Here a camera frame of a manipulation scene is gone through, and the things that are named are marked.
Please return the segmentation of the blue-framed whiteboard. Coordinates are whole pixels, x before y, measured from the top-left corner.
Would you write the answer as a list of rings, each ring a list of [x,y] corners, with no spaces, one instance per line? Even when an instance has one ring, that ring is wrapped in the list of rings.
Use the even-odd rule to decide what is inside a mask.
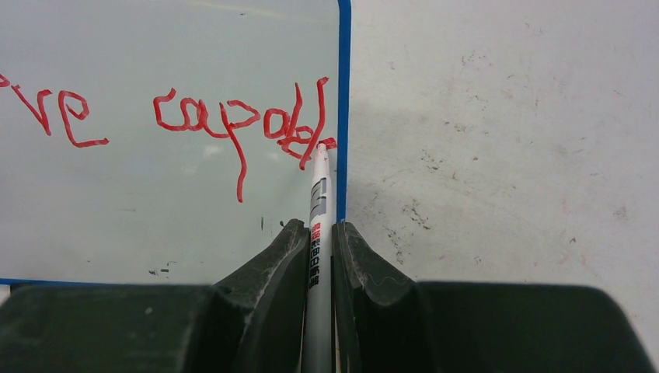
[[[210,283],[346,214],[349,1],[3,1],[1,282]]]

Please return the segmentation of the red whiteboard marker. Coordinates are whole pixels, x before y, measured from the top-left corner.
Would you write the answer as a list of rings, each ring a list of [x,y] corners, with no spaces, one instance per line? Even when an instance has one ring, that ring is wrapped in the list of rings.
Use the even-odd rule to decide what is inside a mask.
[[[302,372],[332,372],[332,180],[326,145],[316,148],[309,212],[309,283],[305,308]]]

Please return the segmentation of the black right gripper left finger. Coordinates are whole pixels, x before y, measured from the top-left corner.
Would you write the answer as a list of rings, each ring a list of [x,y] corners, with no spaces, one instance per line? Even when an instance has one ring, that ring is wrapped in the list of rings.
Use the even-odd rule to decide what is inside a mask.
[[[3,372],[296,372],[309,230],[290,220],[216,284],[12,287]]]

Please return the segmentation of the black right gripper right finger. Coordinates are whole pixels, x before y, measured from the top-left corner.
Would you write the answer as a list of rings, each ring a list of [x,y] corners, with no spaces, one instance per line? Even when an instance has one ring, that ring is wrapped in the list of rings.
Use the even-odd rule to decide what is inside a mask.
[[[334,225],[344,372],[652,372],[622,309],[596,288],[417,282],[350,223]]]

